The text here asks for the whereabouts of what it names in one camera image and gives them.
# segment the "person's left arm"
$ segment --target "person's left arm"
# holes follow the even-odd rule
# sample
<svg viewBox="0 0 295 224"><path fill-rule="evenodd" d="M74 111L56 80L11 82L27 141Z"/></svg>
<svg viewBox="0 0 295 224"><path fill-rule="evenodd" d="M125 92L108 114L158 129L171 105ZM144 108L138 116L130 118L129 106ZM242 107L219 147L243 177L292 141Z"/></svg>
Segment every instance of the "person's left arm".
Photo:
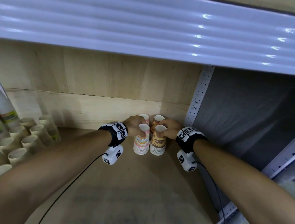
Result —
<svg viewBox="0 0 295 224"><path fill-rule="evenodd" d="M140 116L123 121L128 136L145 133ZM34 210L107 150L111 133L97 130L46 148L0 176L0 223L25 223Z"/></svg>

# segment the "wristband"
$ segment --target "wristband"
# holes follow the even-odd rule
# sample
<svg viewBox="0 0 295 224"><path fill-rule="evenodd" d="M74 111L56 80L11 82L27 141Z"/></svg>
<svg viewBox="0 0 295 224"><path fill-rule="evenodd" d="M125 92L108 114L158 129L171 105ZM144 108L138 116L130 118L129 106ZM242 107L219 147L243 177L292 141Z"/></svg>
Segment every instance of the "wristband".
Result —
<svg viewBox="0 0 295 224"><path fill-rule="evenodd" d="M198 139L208 140L203 133L196 128L185 127L177 133L176 142L185 153L193 152L194 142Z"/></svg>
<svg viewBox="0 0 295 224"><path fill-rule="evenodd" d="M126 138L128 129L122 122L111 122L103 124L98 130L108 130L112 135L112 141L109 147L120 145Z"/></svg>

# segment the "yellow label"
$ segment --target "yellow label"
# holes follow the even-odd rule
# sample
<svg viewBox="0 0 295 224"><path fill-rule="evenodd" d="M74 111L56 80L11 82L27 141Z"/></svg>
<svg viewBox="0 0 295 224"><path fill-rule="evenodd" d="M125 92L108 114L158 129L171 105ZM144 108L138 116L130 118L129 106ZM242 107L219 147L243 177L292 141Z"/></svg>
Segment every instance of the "yellow label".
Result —
<svg viewBox="0 0 295 224"><path fill-rule="evenodd" d="M57 140L58 140L58 135L57 134L52 135L51 137L52 137L53 142L57 142Z"/></svg>
<svg viewBox="0 0 295 224"><path fill-rule="evenodd" d="M9 113L1 114L0 118L4 124L8 124L10 122L16 121L18 119L18 116L15 111L11 111Z"/></svg>

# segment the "white metal shelf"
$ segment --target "white metal shelf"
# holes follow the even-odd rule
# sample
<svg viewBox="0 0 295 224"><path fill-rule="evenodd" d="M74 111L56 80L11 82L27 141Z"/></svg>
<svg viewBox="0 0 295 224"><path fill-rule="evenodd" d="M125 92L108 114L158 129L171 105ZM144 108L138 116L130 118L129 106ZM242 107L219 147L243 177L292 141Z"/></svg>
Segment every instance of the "white metal shelf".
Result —
<svg viewBox="0 0 295 224"><path fill-rule="evenodd" d="M205 0L0 0L0 37L295 74L295 17Z"/></svg>

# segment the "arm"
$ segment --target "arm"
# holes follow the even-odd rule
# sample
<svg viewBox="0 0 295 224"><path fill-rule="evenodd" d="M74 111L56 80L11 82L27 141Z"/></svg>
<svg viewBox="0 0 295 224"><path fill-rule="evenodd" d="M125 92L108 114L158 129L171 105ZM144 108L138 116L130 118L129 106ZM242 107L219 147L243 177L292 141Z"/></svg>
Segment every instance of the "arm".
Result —
<svg viewBox="0 0 295 224"><path fill-rule="evenodd" d="M124 121L128 136L145 133L143 117ZM34 210L107 150L112 140L105 130L93 131L34 155L0 176L0 223L24 223Z"/></svg>
<svg viewBox="0 0 295 224"><path fill-rule="evenodd" d="M172 139L182 128L173 120L160 124L167 126L162 135ZM249 223L295 223L295 200L271 179L206 140L196 140L194 152Z"/></svg>

